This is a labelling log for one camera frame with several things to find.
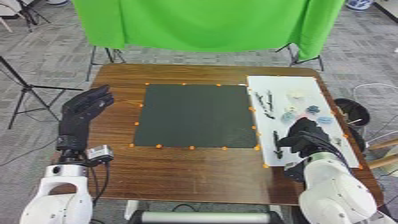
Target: dark green mat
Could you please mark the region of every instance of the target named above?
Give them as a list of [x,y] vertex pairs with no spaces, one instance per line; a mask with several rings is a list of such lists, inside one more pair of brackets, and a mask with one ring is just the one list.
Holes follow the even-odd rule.
[[256,132],[245,86],[149,85],[137,146],[252,148]]

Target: wooden table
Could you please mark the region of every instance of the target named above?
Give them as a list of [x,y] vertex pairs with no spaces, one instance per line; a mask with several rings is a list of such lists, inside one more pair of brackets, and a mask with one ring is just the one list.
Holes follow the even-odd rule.
[[[302,184],[284,177],[283,168],[263,168],[261,151],[130,147],[146,83],[242,84],[247,82],[247,75],[252,74],[314,77],[332,110],[338,111],[320,75],[311,69],[128,64],[103,66],[92,87],[110,85],[115,103],[92,122],[89,143],[91,146],[108,144],[115,153],[105,198],[299,204]],[[339,115],[338,120],[348,134]],[[362,165],[362,169],[355,169],[355,177],[368,186],[380,205],[380,188],[354,138],[350,137],[348,140]]]

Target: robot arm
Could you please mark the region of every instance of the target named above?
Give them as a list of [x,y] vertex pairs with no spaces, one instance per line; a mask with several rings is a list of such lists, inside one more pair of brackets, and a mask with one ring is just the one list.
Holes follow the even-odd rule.
[[291,147],[291,152],[299,152],[304,158],[299,164],[286,165],[284,173],[299,182],[306,182],[299,203],[309,223],[394,223],[377,211],[370,190],[352,175],[329,136],[307,118],[291,126],[279,145]]
[[[25,207],[21,224],[89,224],[92,216],[92,199],[87,190],[87,166],[108,163],[114,159],[112,150],[100,146],[85,154],[89,139],[89,124],[114,103],[108,86],[84,92],[62,106],[59,124],[60,151],[59,163],[46,167],[39,191]],[[52,195],[52,190],[71,184],[73,194]]]

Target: white paper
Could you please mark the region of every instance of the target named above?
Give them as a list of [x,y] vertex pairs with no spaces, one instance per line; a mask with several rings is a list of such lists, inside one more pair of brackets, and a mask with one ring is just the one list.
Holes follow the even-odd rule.
[[[330,117],[332,123],[330,124],[318,124],[325,133],[329,134],[330,139],[339,139],[341,144],[336,144],[336,141],[332,140],[332,144],[336,148],[339,149],[348,166],[352,168],[359,167],[359,161],[355,157],[355,153],[352,150],[352,146],[348,143],[346,138],[343,137],[345,133],[339,127],[339,123],[336,120],[336,117],[332,115],[332,110],[327,104],[327,100],[320,91],[318,83],[313,77],[281,77],[281,76],[249,76],[249,87],[247,92],[251,95],[251,102],[254,107],[254,119],[256,119],[256,127],[258,132],[261,136],[259,144],[261,144],[261,151],[263,151],[263,159],[265,164],[268,166],[284,166],[286,163],[300,162],[302,158],[299,157],[299,153],[290,153],[290,148],[283,147],[283,158],[277,158],[275,155],[275,143],[274,143],[274,131],[277,131],[279,139],[288,135],[290,127],[295,123],[295,120],[300,117],[307,117],[313,121],[320,117]],[[259,104],[259,100],[256,97],[256,92],[263,96],[263,100],[268,100],[267,92],[272,93],[272,104],[274,104],[274,117],[275,119],[270,119],[265,116],[265,110]],[[316,115],[311,115],[306,112],[306,109],[309,106],[318,106],[320,113]],[[291,122],[283,122],[283,114],[286,113],[286,108],[293,106],[297,109],[297,119]]]

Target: tripod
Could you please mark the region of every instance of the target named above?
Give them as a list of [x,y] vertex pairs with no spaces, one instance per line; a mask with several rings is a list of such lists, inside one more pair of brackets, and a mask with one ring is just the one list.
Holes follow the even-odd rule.
[[32,32],[32,27],[30,25],[37,26],[39,25],[39,22],[34,20],[34,16],[28,12],[28,10],[34,11],[37,17],[41,17],[41,19],[52,23],[46,19],[46,17],[39,14],[39,12],[34,10],[34,8],[28,6],[28,4],[23,2],[23,0],[16,0],[18,3],[20,3],[20,7],[21,7],[21,14],[23,14],[23,17],[25,17],[25,21],[27,21],[27,27],[28,27],[28,32]]
[[[21,113],[28,113],[28,112],[32,112],[32,111],[48,110],[50,114],[53,115],[53,118],[55,118],[57,121],[59,121],[59,117],[57,117],[57,115],[55,115],[55,113],[53,113],[50,107],[52,107],[52,105],[53,105],[53,103],[55,103],[55,101],[57,101],[57,99],[59,99],[59,97],[60,97],[60,95],[64,94],[66,90],[75,90],[75,91],[84,91],[84,90],[82,90],[82,89],[75,89],[75,88],[62,88],[62,87],[55,87],[55,86],[36,86],[36,85],[30,85],[30,84],[25,82],[25,80],[23,80],[23,78],[21,78],[21,76],[20,76],[20,74],[18,74],[14,68],[11,67],[11,65],[9,65],[9,63],[7,63],[7,61],[5,61],[5,59],[4,59],[2,56],[0,56],[0,63],[4,64],[4,66],[5,66],[5,68],[7,68],[9,72],[11,72],[11,74],[12,74],[12,76],[14,76],[14,78],[16,78],[16,80],[18,80],[18,84],[21,85],[21,95],[20,95],[20,99],[18,99],[18,103],[16,103],[16,109],[14,109],[14,113],[12,113],[12,117],[11,117],[11,121],[9,121],[9,129],[12,128],[12,124],[14,124],[14,120],[16,120],[16,115],[21,114]],[[52,102],[50,102],[48,104],[46,104],[44,100],[41,99],[41,97],[39,97],[39,95],[37,95],[37,93],[36,93],[36,91],[34,91],[34,88],[37,88],[37,89],[57,89],[57,90],[62,90],[60,93],[59,93],[57,96],[55,96]],[[23,97],[25,97],[25,94],[27,94],[27,93],[32,94],[36,100],[39,101],[39,103],[41,103],[41,105],[43,105],[43,108],[37,108],[37,109],[32,109],[32,110],[25,110],[25,111],[20,111],[21,102],[23,102]]]

